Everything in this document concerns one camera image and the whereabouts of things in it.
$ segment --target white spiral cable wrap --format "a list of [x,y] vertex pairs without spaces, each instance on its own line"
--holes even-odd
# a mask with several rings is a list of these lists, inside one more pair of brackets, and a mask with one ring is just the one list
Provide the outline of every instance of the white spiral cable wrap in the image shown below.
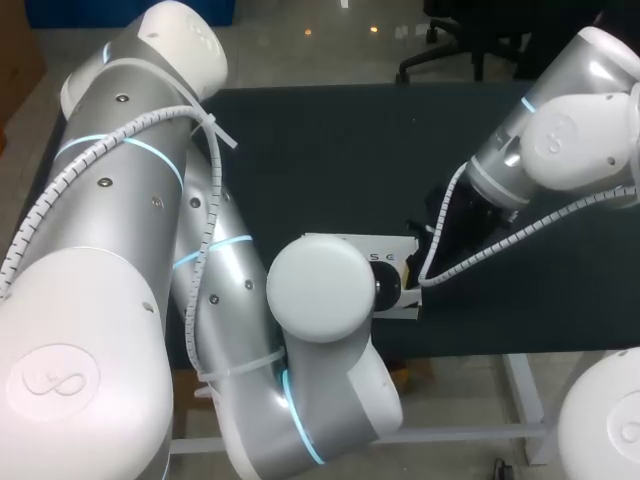
[[216,140],[215,132],[211,129],[204,128],[207,135],[207,141],[211,146],[211,200],[209,203],[209,213],[207,214],[207,225],[205,226],[202,241],[200,242],[200,250],[196,258],[196,266],[191,278],[191,287],[189,288],[189,300],[187,302],[187,311],[184,319],[185,342],[187,347],[187,355],[191,361],[191,365],[198,373],[204,375],[205,372],[198,359],[195,340],[196,326],[196,308],[198,306],[198,297],[200,294],[200,285],[202,284],[202,276],[204,275],[204,267],[207,263],[209,247],[213,243],[213,231],[216,228],[218,218],[218,210],[220,208],[220,195],[222,194],[222,161],[220,159],[220,148]]
[[458,170],[456,170],[456,173],[453,174],[453,177],[451,177],[451,180],[449,181],[447,190],[444,192],[444,198],[442,199],[442,204],[440,205],[440,212],[438,213],[436,228],[431,237],[431,246],[429,247],[429,252],[427,253],[427,259],[424,261],[424,265],[422,265],[422,270],[420,270],[420,275],[418,276],[418,283],[420,283],[420,285],[422,285],[422,283],[427,280],[429,268],[431,267],[433,258],[436,256],[436,251],[438,250],[438,244],[440,243],[440,236],[442,235],[444,220],[447,217],[447,211],[449,210],[449,202],[451,201],[451,196],[453,195],[453,191],[456,188],[458,179],[464,173],[464,169],[466,167],[467,162],[458,167]]
[[492,255],[495,255],[496,253],[501,252],[502,250],[520,242],[521,240],[524,240],[525,238],[534,234],[535,232],[538,232],[543,228],[548,227],[549,225],[557,222],[561,218],[566,217],[571,213],[577,212],[578,210],[582,210],[585,207],[594,205],[596,203],[605,202],[607,200],[612,200],[614,198],[637,196],[636,187],[623,187],[623,188],[615,188],[612,190],[607,190],[605,192],[597,193],[595,195],[590,195],[588,197],[582,198],[573,203],[570,203],[569,205],[567,205],[564,208],[561,208],[560,210],[557,210],[541,218],[537,222],[529,225],[528,227],[518,230],[516,233],[509,235],[507,238],[500,240],[499,242],[491,245],[490,247],[485,248],[484,250],[481,250],[475,255],[451,267],[446,272],[443,272],[440,275],[433,278],[427,278],[427,274],[429,273],[429,267],[431,266],[433,258],[438,249],[438,244],[440,243],[442,228],[444,226],[444,220],[447,216],[447,210],[449,208],[451,195],[453,194],[453,190],[455,189],[456,183],[458,182],[460,175],[462,175],[462,172],[464,172],[465,166],[466,166],[466,163],[463,164],[460,168],[458,168],[456,173],[451,178],[451,181],[449,182],[449,186],[447,187],[447,191],[445,192],[444,200],[442,201],[442,205],[440,207],[440,213],[438,215],[438,222],[436,224],[436,228],[433,233],[433,237],[431,241],[431,246],[429,247],[429,252],[427,254],[427,259],[425,260],[425,263],[422,266],[422,270],[420,271],[418,282],[420,283],[421,287],[428,288],[428,287],[433,287],[435,285],[439,285],[443,282],[446,282],[450,278],[458,275],[459,273],[464,272],[468,268],[471,268],[472,266],[491,257]]

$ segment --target floor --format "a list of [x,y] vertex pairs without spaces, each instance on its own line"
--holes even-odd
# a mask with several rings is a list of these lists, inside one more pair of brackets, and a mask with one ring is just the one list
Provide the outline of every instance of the floor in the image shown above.
[[[421,0],[238,0],[234,25],[215,29],[229,62],[228,88],[390,83],[398,63],[424,51],[428,19]],[[0,156],[0,251],[5,251],[58,111],[68,73],[117,31],[39,31],[49,72],[6,126]],[[440,35],[439,44],[448,40]],[[508,81],[513,66],[486,61],[487,81]],[[412,81],[471,81],[468,55],[415,69]],[[577,354],[531,355],[548,403]],[[492,425],[513,418],[500,361],[493,357],[435,359],[436,379],[418,379],[403,397],[406,426]],[[194,411],[189,436],[217,434],[213,412]],[[305,479],[489,480],[493,461],[517,466],[521,480],[561,480],[559,462],[527,467],[518,441],[377,446],[347,455]],[[192,455],[172,463],[171,478],[236,479],[225,455]]]

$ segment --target dark table surface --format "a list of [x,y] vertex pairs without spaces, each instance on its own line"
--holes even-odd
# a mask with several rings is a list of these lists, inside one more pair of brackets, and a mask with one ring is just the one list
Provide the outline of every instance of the dark table surface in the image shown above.
[[[225,183],[268,267],[306,232],[406,235],[528,85],[226,90],[206,107],[239,143]],[[568,203],[540,194],[524,227]],[[386,358],[640,345],[640,209],[590,208],[423,294],[419,321],[376,320]],[[169,315],[173,364],[184,363]]]

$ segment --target white robotic arm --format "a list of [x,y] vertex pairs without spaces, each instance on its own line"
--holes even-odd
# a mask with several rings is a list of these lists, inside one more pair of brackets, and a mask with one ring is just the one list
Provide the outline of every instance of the white robotic arm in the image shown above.
[[267,288],[221,182],[228,136],[199,105],[226,72],[206,22],[167,1],[65,82],[51,183],[0,269],[1,478],[168,476],[170,294],[242,478],[288,478],[399,428],[359,252],[299,240]]
[[[446,281],[593,203],[635,205],[640,188],[639,81],[640,59],[625,45],[594,28],[580,32],[454,175],[420,283],[429,287]],[[441,238],[447,235],[443,224],[451,220],[447,207],[459,179],[482,197],[477,202],[484,205],[482,214],[519,210],[539,187],[585,197],[427,278],[438,244],[448,240]],[[448,238],[452,236],[455,232],[449,231]],[[606,358],[578,380],[562,410],[559,443],[571,480],[640,478],[640,348]]]

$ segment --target office chair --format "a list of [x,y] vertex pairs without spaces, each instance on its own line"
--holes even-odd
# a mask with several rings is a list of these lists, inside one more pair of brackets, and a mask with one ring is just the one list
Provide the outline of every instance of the office chair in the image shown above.
[[[437,29],[450,33],[454,39],[404,60],[396,75],[396,83],[409,83],[407,69],[410,67],[459,53],[471,53],[476,82],[483,79],[486,53],[517,62],[522,35],[533,27],[529,5],[532,3],[532,0],[425,0],[424,12],[430,17],[438,17],[431,20],[427,43],[437,42]],[[502,43],[502,38],[508,38],[509,43]]]

